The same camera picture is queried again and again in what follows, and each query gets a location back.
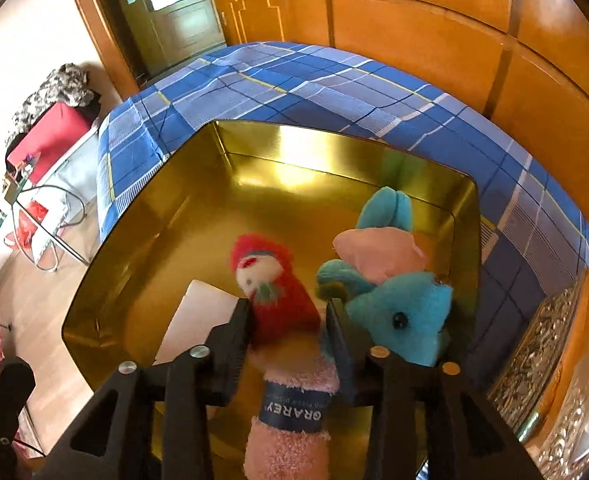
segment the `white paper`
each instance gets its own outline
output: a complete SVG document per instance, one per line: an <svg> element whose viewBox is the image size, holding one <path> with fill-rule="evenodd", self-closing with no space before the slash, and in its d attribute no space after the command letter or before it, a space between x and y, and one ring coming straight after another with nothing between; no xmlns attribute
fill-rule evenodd
<svg viewBox="0 0 589 480"><path fill-rule="evenodd" d="M155 364L206 342L213 327L227 323L239 298L208 283L193 280L163 336Z"/></svg>

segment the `cable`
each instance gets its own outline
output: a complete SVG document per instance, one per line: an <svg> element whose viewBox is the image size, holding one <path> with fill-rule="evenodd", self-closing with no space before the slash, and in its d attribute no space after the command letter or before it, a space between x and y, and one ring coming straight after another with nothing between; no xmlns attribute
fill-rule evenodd
<svg viewBox="0 0 589 480"><path fill-rule="evenodd" d="M30 448L32 451L39 453L39 455L41 455L41 456L46 456L46 454L43 451L41 451L40 449L38 449L38 448L36 448L34 446L31 446L30 444L28 444L27 442L24 442L23 440L19 440L16 437L13 438L12 440L14 442L16 442L17 444L20 444L21 446L25 446L27 448Z"/></svg>

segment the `gold metal tray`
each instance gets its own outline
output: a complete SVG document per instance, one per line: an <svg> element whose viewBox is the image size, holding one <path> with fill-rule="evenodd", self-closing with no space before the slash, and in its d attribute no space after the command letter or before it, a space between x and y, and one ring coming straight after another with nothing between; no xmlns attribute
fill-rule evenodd
<svg viewBox="0 0 589 480"><path fill-rule="evenodd" d="M382 142L249 121L206 124L137 195L82 280L63 341L94 389L124 360L152 364L192 280L242 294L228 255L245 232L286 244L313 294L317 269L335 257L335 235L354 228L382 186L412 198L418 245L429 268L454 288L447 326L449 358L458 360L473 332L479 282L474 181ZM210 421L220 478L243 478L262 387L259 373L246 367L234 401ZM329 414L332 477L362 478L369 410L346 410L337 402Z"/></svg>

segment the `bed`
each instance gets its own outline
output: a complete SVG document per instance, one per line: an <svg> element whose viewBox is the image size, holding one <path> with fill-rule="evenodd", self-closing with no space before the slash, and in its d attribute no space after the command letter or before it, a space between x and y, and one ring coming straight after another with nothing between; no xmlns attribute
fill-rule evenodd
<svg viewBox="0 0 589 480"><path fill-rule="evenodd" d="M115 108L99 129L101 239L155 172L214 119L377 139L471 175L482 269L468 369L487 388L546 296L589 267L589 224L522 146L428 82L366 57L293 43L203 55Z"/></svg>

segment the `red plush toy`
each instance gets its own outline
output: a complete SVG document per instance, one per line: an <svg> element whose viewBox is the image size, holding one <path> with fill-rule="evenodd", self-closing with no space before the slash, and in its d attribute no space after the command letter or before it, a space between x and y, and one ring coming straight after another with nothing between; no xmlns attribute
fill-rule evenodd
<svg viewBox="0 0 589 480"><path fill-rule="evenodd" d="M321 317L292 273L292 255L285 247L259 235L242 235L231 260L237 282L255 311L253 346L280 342L291 332L319 331Z"/></svg>

